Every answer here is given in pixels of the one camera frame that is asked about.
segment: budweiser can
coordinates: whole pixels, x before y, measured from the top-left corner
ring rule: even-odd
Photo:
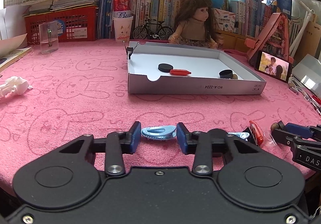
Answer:
[[[129,18],[132,16],[130,0],[114,0],[114,17]]]

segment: doll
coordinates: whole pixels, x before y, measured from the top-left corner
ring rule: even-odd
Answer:
[[[214,11],[211,0],[184,0],[175,17],[176,31],[169,42],[216,49]]]

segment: phone screen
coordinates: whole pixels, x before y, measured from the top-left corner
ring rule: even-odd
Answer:
[[[271,75],[284,82],[287,81],[288,76],[288,62],[272,56],[268,53],[262,52],[259,71]]]

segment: metal screw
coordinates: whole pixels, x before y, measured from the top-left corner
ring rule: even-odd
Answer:
[[[288,216],[285,223],[286,224],[294,224],[296,222],[297,218],[295,216]]]
[[[23,216],[22,221],[26,224],[33,224],[33,218],[29,215]]]
[[[120,173],[123,170],[122,166],[112,165],[107,168],[109,173]]]
[[[208,166],[206,166],[206,165],[198,165],[198,166],[195,167],[195,171],[197,173],[204,174],[204,173],[210,172],[210,168]]]
[[[163,175],[165,174],[165,172],[163,172],[163,171],[156,171],[155,174],[156,174],[157,176],[163,176]]]

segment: black hockey puck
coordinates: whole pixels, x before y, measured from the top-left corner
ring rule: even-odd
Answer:
[[[169,73],[173,69],[174,67],[167,63],[161,63],[158,65],[158,70],[161,72]]]
[[[221,79],[232,79],[233,72],[232,72],[232,70],[223,70],[223,71],[219,72],[219,77]]]

